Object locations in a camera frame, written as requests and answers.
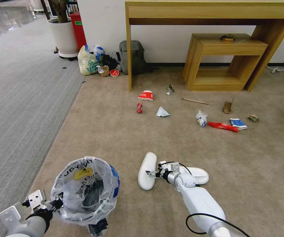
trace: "gray backpack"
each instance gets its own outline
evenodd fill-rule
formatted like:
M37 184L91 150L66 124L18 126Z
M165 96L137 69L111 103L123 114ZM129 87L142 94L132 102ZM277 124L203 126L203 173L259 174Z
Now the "gray backpack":
M128 75L128 54L126 40L119 45L121 69L123 74ZM132 40L132 74L141 74L145 71L144 49L137 40Z

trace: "wooden table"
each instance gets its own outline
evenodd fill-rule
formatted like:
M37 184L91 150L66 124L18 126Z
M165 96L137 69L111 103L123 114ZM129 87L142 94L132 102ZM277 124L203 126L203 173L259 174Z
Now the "wooden table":
M252 37L268 47L245 85L248 91L284 39L283 0L126 0L125 16L128 42L131 25L256 25ZM131 44L127 51L131 91Z

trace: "white wall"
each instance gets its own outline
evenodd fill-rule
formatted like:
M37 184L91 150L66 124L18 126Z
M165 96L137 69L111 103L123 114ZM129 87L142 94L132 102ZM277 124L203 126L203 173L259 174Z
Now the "white wall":
M87 44L100 44L108 54L126 40L124 0L78 0ZM131 26L149 63L184 63L191 33L247 33L254 26ZM230 62L231 57L205 57L203 62ZM271 62L284 63L284 41Z

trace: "white plant pot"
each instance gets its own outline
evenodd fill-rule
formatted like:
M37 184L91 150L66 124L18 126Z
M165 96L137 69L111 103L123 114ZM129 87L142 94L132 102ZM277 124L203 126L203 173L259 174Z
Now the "white plant pot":
M48 20L59 55L64 58L78 56L78 45L72 22L58 23L58 19Z
M31 5L33 7L33 10L35 12L42 12L42 11L44 11L43 6L42 6L40 0L30 0L30 3L31 3Z

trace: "red box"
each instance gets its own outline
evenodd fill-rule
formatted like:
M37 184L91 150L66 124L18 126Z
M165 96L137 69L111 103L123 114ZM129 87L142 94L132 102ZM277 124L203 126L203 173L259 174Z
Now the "red box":
M83 23L82 23L82 19L80 18L79 11L76 11L75 13L71 14L70 18L73 23L74 33L75 33L76 41L78 44L78 49L80 50L81 47L87 43L86 43Z

